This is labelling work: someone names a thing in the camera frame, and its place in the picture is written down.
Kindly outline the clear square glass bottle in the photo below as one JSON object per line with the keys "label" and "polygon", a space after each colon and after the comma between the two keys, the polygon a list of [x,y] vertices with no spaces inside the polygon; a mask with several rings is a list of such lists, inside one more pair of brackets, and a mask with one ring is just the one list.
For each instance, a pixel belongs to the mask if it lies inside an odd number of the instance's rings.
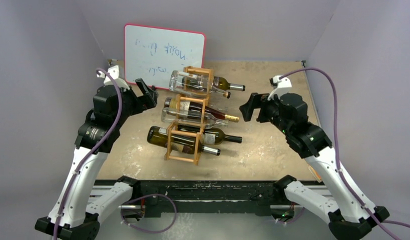
{"label": "clear square glass bottle", "polygon": [[213,83],[209,83],[207,77],[179,70],[172,72],[169,80],[169,90],[196,98],[204,98],[209,93],[218,93],[227,99],[231,97],[230,92],[218,89]]}

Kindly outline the clear round glass bottle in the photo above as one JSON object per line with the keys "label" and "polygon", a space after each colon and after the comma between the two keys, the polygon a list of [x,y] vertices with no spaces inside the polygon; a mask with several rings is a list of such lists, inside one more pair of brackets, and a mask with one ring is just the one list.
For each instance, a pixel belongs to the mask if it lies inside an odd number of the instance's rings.
{"label": "clear round glass bottle", "polygon": [[175,123],[178,125],[203,127],[210,129],[213,127],[227,127],[229,121],[221,120],[209,113],[197,111],[177,110],[165,107],[161,112],[161,121],[164,123]]}

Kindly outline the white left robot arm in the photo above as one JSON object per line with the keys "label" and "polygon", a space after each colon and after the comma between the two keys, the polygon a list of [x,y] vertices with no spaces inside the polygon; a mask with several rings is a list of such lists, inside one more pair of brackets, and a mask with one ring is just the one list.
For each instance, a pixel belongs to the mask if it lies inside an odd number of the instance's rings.
{"label": "white left robot arm", "polygon": [[142,197],[138,183],[121,177],[111,190],[93,203],[88,203],[97,175],[120,128],[128,117],[157,105],[159,94],[155,86],[147,86],[141,78],[135,80],[142,92],[136,96],[132,87],[104,85],[93,97],[93,108],[86,114],[75,140],[74,157],[64,188],[50,213],[37,219],[35,230],[55,240],[94,240],[101,223],[118,204],[137,204]]}

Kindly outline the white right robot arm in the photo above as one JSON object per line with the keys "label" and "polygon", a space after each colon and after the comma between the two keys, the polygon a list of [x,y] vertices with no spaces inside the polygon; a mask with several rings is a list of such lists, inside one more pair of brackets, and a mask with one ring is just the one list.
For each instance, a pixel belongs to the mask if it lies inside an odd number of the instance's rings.
{"label": "white right robot arm", "polygon": [[304,159],[321,177],[331,199],[305,187],[296,178],[286,175],[275,183],[273,196],[281,204],[299,204],[322,219],[338,240],[360,240],[377,223],[384,222],[389,212],[376,206],[357,187],[343,165],[336,164],[336,152],[324,130],[309,122],[308,105],[296,93],[269,99],[268,94],[252,93],[240,106],[248,122],[259,109],[259,123],[270,122],[284,135],[289,147]]}

